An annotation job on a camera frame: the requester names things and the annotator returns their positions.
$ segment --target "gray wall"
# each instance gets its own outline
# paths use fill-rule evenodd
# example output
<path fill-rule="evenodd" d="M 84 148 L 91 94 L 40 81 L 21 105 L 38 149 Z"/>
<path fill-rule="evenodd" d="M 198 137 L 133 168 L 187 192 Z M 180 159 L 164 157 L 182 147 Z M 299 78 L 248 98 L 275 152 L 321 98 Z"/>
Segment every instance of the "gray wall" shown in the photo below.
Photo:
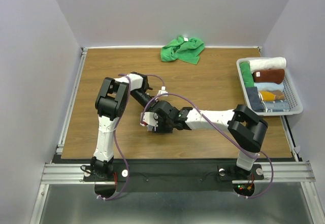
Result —
<path fill-rule="evenodd" d="M 55 0 L 0 0 L 0 223 L 29 223 L 80 48 Z"/>
<path fill-rule="evenodd" d="M 304 160 L 310 160 L 325 206 L 325 0 L 290 0 L 263 47 L 265 56 L 284 56 L 304 112 L 289 117 Z"/>
<path fill-rule="evenodd" d="M 288 0 L 57 0 L 80 46 L 262 45 Z"/>

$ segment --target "plastic basket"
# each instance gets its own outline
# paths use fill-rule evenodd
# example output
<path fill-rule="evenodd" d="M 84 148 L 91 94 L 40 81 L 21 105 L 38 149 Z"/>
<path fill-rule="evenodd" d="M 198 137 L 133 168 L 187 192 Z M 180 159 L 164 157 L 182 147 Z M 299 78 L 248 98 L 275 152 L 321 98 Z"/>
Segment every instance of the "plastic basket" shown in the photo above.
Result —
<path fill-rule="evenodd" d="M 251 109 L 250 102 L 246 93 L 245 89 L 245 84 L 244 80 L 242 77 L 242 73 L 240 71 L 239 64 L 251 60 L 251 59 L 263 59 L 267 57 L 248 57 L 248 58 L 242 58 L 239 59 L 236 64 L 237 64 L 237 70 L 238 70 L 238 76 L 239 76 L 239 81 L 240 85 L 244 94 L 244 99 L 246 102 L 246 105 Z M 285 76 L 283 80 L 283 85 L 284 85 L 284 90 L 283 94 L 285 96 L 285 99 L 289 102 L 290 105 L 290 111 L 284 111 L 284 112 L 256 112 L 257 115 L 260 116 L 286 116 L 286 115 L 294 115 L 294 114 L 299 114 L 302 113 L 303 111 L 303 105 L 301 104 L 300 98 L 298 96 L 298 93 L 296 91 L 296 88 L 291 80 L 290 72 L 288 69 L 285 70 Z"/>

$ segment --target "wooden table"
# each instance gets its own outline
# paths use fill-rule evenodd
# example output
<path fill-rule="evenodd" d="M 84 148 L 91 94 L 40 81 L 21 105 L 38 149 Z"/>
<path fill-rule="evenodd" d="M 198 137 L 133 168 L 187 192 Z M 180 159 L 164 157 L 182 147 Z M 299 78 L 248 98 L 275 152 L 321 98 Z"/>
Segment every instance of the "wooden table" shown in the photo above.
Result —
<path fill-rule="evenodd" d="M 205 49 L 195 66 L 180 60 L 161 62 L 160 49 L 90 49 L 83 68 L 69 129 L 63 148 L 64 159 L 91 158 L 97 143 L 98 116 L 94 107 L 105 77 L 119 73 L 157 74 L 167 91 L 192 100 L 202 110 L 228 110 L 244 104 L 236 60 L 258 57 L 257 49 Z M 149 78 L 156 95 L 161 82 Z M 179 98 L 164 97 L 173 106 L 188 106 Z M 117 129 L 118 143 L 126 158 L 236 158 L 227 139 L 215 130 L 178 131 L 157 135 L 140 126 L 143 108 L 130 98 Z M 265 118 L 269 124 L 262 149 L 270 157 L 291 157 L 279 117 Z M 116 148 L 115 158 L 120 158 Z"/>

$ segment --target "green towel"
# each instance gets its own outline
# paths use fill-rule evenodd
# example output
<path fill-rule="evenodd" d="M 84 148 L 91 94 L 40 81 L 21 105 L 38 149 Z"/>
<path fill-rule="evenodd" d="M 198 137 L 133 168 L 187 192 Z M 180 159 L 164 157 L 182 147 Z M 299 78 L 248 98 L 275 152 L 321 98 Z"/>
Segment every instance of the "green towel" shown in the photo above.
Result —
<path fill-rule="evenodd" d="M 176 59 L 198 64 L 199 54 L 204 50 L 204 42 L 198 38 L 184 38 L 179 36 L 168 45 L 162 47 L 160 56 L 162 61 L 173 61 Z"/>
<path fill-rule="evenodd" d="M 239 64 L 240 71 L 242 73 L 242 77 L 244 80 L 244 84 L 246 88 L 254 87 L 254 79 L 253 75 L 250 72 L 250 66 L 247 61 L 242 62 Z"/>

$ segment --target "yellow folded cloth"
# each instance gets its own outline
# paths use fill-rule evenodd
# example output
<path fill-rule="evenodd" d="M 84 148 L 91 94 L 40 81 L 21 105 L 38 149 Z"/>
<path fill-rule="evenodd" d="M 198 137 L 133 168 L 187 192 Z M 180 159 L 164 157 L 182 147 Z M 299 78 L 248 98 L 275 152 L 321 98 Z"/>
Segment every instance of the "yellow folded cloth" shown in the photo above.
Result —
<path fill-rule="evenodd" d="M 259 96 L 262 101 L 279 101 L 285 100 L 284 94 L 280 90 L 260 91 Z"/>

